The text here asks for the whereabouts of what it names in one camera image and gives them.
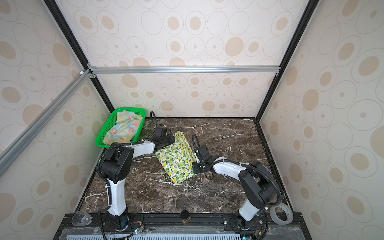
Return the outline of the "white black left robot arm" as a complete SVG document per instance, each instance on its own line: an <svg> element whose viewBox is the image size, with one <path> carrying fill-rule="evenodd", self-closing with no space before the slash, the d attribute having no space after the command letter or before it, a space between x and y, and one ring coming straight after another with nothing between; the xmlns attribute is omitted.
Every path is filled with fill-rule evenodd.
<svg viewBox="0 0 384 240"><path fill-rule="evenodd" d="M116 225L128 221L125 202L125 180L130 172L134 158L153 154L175 142L175 137L167 127L157 125L156 115L150 112L155 129L149 138L135 143L112 143L102 154L97 164L97 172L106 183L108 192L107 217Z"/></svg>

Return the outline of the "lemon print green skirt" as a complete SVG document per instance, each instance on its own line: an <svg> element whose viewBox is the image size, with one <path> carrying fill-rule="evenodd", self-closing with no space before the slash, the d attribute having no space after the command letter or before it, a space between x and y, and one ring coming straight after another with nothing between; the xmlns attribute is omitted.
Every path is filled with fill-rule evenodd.
<svg viewBox="0 0 384 240"><path fill-rule="evenodd" d="M156 157L174 185L193 177L193 163L196 157L184 133L173 134L175 142L156 152Z"/></svg>

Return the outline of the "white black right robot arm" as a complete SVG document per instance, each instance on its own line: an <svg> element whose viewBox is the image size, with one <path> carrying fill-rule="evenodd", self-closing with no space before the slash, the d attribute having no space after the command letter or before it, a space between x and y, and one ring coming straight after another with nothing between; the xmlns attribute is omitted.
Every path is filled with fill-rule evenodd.
<svg viewBox="0 0 384 240"><path fill-rule="evenodd" d="M277 207L282 202L279 185L259 161L248 164L213 156L207 146L200 145L197 135L192 136L192 143L198 158L198 161L193 163L195 174L211 172L241 183L247 199L238 210L238 217L244 222L252 221L266 207Z"/></svg>

